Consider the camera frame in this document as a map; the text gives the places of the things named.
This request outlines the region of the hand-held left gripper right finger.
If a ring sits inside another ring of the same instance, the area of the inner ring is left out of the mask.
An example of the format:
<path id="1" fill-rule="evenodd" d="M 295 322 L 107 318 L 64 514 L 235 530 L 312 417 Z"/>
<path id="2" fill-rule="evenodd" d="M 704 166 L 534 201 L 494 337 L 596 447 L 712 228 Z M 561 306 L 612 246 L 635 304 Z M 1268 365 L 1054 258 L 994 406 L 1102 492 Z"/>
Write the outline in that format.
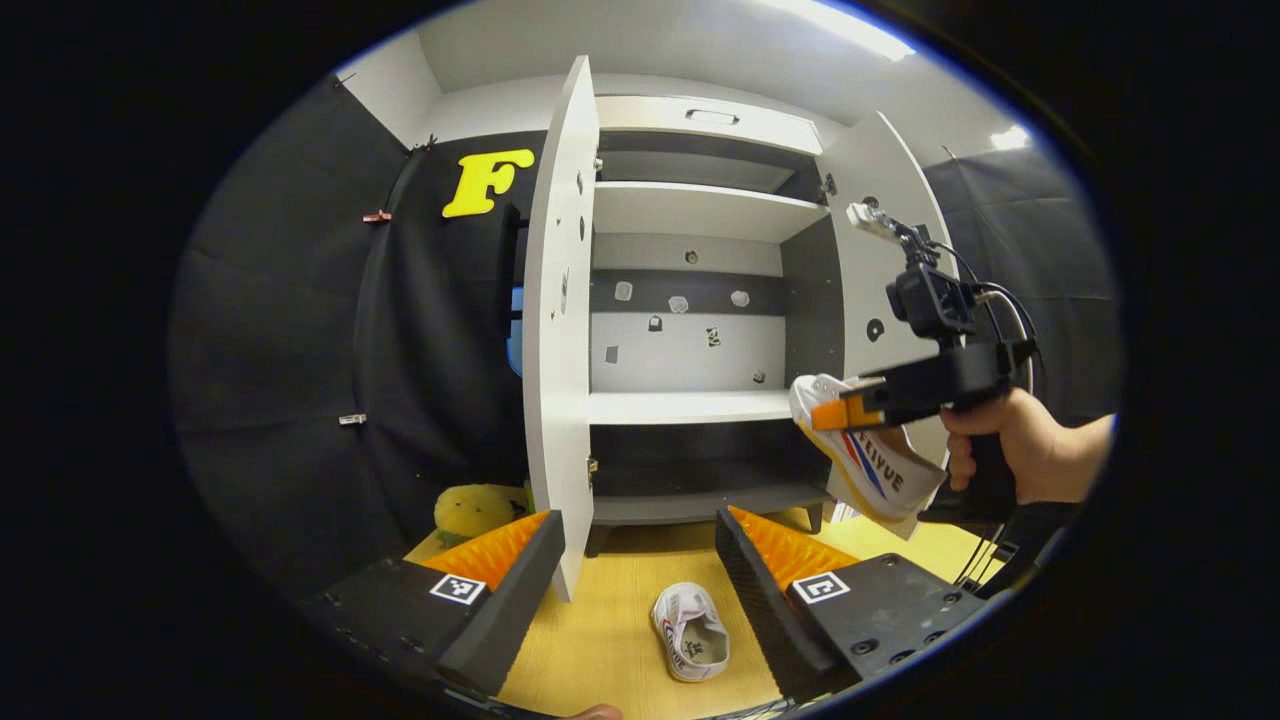
<path id="1" fill-rule="evenodd" d="M 783 697 L 819 700 L 913 662 L 986 600 L 899 553 L 856 559 L 735 506 L 716 552 Z"/>

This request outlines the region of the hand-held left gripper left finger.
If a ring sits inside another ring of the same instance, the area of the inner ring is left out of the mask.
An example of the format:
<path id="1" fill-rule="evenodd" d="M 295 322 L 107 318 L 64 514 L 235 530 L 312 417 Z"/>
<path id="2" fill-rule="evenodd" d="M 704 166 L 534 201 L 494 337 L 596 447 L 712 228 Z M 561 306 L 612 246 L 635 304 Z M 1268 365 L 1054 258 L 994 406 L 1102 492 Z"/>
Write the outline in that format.
<path id="1" fill-rule="evenodd" d="M 319 630 L 401 684 L 493 697 L 563 552 L 561 511 L 535 512 L 424 564 L 374 562 L 300 607 Z"/>

